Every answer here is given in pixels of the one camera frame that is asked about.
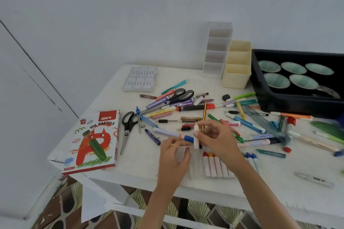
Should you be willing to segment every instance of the scissors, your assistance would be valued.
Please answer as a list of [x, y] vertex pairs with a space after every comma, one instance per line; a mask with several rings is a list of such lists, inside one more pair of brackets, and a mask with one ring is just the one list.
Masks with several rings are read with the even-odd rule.
[[125, 114], [123, 119], [122, 119], [122, 124], [124, 125], [124, 138], [123, 138], [123, 143], [122, 143], [120, 155], [122, 155], [123, 149], [127, 143], [127, 139], [128, 139], [128, 136], [129, 136], [129, 133], [130, 133], [132, 127], [134, 127], [134, 125], [139, 122], [139, 120], [137, 120], [137, 121], [132, 120], [133, 117], [135, 117], [135, 116], [138, 118], [138, 116], [133, 111], [130, 111], [127, 114]]
[[174, 95], [168, 101], [164, 102], [164, 105], [172, 103], [182, 103], [184, 101], [187, 101], [188, 99], [191, 99], [192, 96], [194, 96], [193, 90], [186, 91], [185, 89], [180, 88], [174, 92]]

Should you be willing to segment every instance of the cartoon cat illustration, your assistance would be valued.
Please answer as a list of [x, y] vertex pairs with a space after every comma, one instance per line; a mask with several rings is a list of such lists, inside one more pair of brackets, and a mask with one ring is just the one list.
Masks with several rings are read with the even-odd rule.
[[111, 140], [110, 134], [107, 133], [105, 131], [105, 129], [103, 129], [103, 131], [101, 133], [95, 133], [94, 130], [92, 130], [92, 131], [87, 130], [83, 133], [83, 135], [84, 135], [84, 138], [81, 141], [81, 144], [80, 144], [79, 150], [77, 151], [78, 153], [76, 156], [76, 162], [75, 163], [77, 166], [80, 166], [82, 163], [84, 163], [85, 156], [88, 153], [94, 152], [93, 148], [88, 144], [88, 142], [90, 140], [92, 140], [92, 139], [103, 139], [103, 142], [99, 143], [103, 149], [107, 149], [109, 147], [110, 140]]

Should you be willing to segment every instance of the black tray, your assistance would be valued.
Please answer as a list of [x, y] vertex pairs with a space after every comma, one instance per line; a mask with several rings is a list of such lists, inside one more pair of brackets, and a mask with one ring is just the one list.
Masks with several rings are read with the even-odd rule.
[[[272, 61], [279, 65], [282, 62], [294, 62], [302, 66], [307, 63], [327, 66], [334, 71], [333, 75], [315, 74], [309, 70], [304, 75], [315, 79], [319, 85], [335, 90], [341, 98], [344, 98], [344, 54], [252, 49], [253, 71], [251, 75], [251, 82], [262, 111], [297, 113], [330, 119], [338, 118], [344, 113], [344, 99], [325, 97], [322, 94], [320, 97], [314, 97], [307, 93], [302, 94], [300, 89], [292, 83], [290, 88], [272, 88], [272, 91], [258, 64], [258, 61], [262, 60]], [[277, 74], [287, 78], [292, 75], [283, 69]]]

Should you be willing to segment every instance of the patterned floor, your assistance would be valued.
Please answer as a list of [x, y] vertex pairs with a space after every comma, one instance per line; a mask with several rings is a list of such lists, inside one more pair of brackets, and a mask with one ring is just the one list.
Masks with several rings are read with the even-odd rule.
[[[136, 188], [123, 188], [131, 198], [145, 210], [152, 192]], [[82, 184], [68, 177], [57, 190], [41, 213], [32, 229], [136, 229], [141, 217], [118, 211], [109, 211], [85, 223], [81, 223]], [[206, 223], [223, 228], [259, 229], [260, 226], [252, 212], [202, 203], [173, 197], [167, 215], [181, 217], [200, 223]], [[299, 223], [303, 229], [319, 229], [320, 227]], [[183, 227], [164, 223], [164, 229], [182, 229]]]

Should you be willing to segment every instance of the diy logo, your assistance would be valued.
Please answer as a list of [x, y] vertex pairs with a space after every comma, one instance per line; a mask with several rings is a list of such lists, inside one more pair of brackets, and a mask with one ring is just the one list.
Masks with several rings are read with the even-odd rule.
[[99, 113], [98, 121], [114, 120], [116, 118], [116, 114], [117, 114], [116, 110], [101, 111]]

